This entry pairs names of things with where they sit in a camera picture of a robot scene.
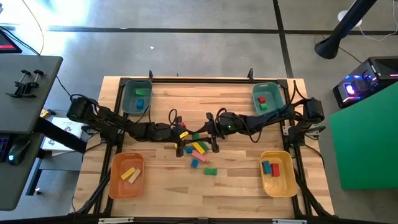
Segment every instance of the plastic bin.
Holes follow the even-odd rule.
[[[130,168],[140,169],[141,173],[134,183],[129,178],[122,180],[121,176]],[[111,180],[109,181],[109,196],[112,199],[131,199],[140,196],[144,189],[144,158],[139,153],[119,153],[112,161]]]
[[[266,98],[267,109],[260,109],[260,102],[258,98],[264,96]],[[279,87],[275,83],[258,83],[253,87],[253,103],[257,115],[280,109],[284,106],[282,94],[280,94]]]
[[[279,165],[278,177],[265,174],[262,162],[269,161],[270,164]],[[293,197],[297,194],[296,178],[294,176],[293,162],[290,154],[285,151],[267,151],[261,154],[260,170],[262,187],[266,194],[271,197]]]
[[[136,95],[136,90],[144,90],[147,92],[146,96]],[[137,101],[143,99],[144,107],[138,110]],[[129,115],[141,116],[145,109],[150,105],[152,100],[152,82],[149,80],[129,80],[124,87],[124,96],[122,109]]]

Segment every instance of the blue block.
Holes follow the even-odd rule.
[[[144,99],[139,99],[137,101],[137,110],[142,110],[144,109]]]
[[[269,161],[263,161],[262,168],[264,168],[265,174],[272,174],[272,169],[271,169],[271,165],[269,164]]]
[[[191,166],[192,166],[193,168],[198,167],[198,164],[199,164],[199,160],[197,160],[197,159],[192,159]]]
[[[192,146],[187,146],[187,147],[185,147],[185,152],[186,152],[187,154],[191,154],[191,153],[192,153]]]

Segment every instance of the black desk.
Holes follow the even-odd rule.
[[[62,60],[54,56],[0,55],[0,133],[32,133]],[[32,91],[36,98],[11,98],[5,94],[15,91],[14,81],[20,79],[22,69],[32,72],[23,83],[34,80],[36,69],[46,73],[37,81],[40,86]],[[30,135],[30,147],[19,166],[0,163],[0,210],[16,208],[43,138],[40,133]]]

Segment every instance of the desk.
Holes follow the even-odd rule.
[[[0,55],[0,133],[32,133],[62,60],[55,56]],[[20,79],[22,69],[32,73],[31,77],[25,77],[23,83],[34,80],[33,71],[36,69],[46,73],[37,80],[40,85],[38,89],[32,91],[37,95],[36,98],[11,98],[5,94],[16,90],[14,81]],[[16,208],[43,137],[40,133],[30,136],[31,144],[20,165],[11,166],[7,162],[0,162],[0,210]]]
[[[104,77],[99,94],[100,105],[114,108],[120,78]],[[304,81],[296,81],[300,92],[306,96]],[[293,80],[288,80],[288,84],[291,95]],[[215,114],[222,107],[235,113],[253,114],[252,86],[231,83],[154,83],[151,119],[168,123],[169,111],[176,108],[187,128],[196,130],[206,121],[206,112]],[[125,135],[123,152],[138,152],[144,156],[144,191],[134,200],[115,200],[112,216],[293,218],[291,198],[272,198],[262,189],[259,156],[264,151],[284,150],[279,124],[268,126],[263,132],[257,144],[252,143],[248,136],[240,134],[230,135],[226,140],[218,139],[220,152],[208,152],[210,163],[206,165],[218,168],[216,177],[203,175],[204,165],[192,169],[190,155],[175,157],[172,143],[137,142]],[[95,136],[88,147],[98,141]],[[306,141],[318,149],[317,142]],[[85,203],[98,185],[105,147],[94,148],[84,156],[73,200],[76,209]],[[301,153],[308,188],[325,210],[333,213],[322,160],[304,147]],[[298,200],[303,211],[301,195],[299,191]],[[107,199],[108,186],[104,190],[101,211]]]

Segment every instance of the wooden table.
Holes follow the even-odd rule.
[[[113,109],[120,77],[105,77],[99,103]],[[306,96],[305,84],[296,79]],[[288,79],[290,95],[293,80]],[[178,110],[188,129],[196,130],[206,121],[206,112],[214,115],[225,107],[237,114],[254,114],[253,84],[154,83],[151,120],[168,123],[172,108]],[[91,139],[88,147],[97,144]],[[306,139],[318,150],[318,143]],[[272,198],[262,189],[259,156],[264,151],[284,150],[279,124],[263,129],[261,140],[254,144],[248,136],[234,134],[218,140],[219,153],[208,152],[209,164],[192,169],[192,156],[175,157],[174,144],[137,142],[125,135],[123,152],[138,152],[145,160],[144,191],[133,200],[115,200],[112,216],[124,217],[211,217],[211,218],[293,218],[292,200]],[[98,185],[105,145],[87,152],[81,166],[73,203],[79,209]],[[326,211],[333,213],[322,160],[306,147],[301,147],[308,188]],[[218,168],[217,176],[203,175],[204,167]],[[104,190],[101,211],[108,198]],[[298,191],[303,211],[301,191]]]

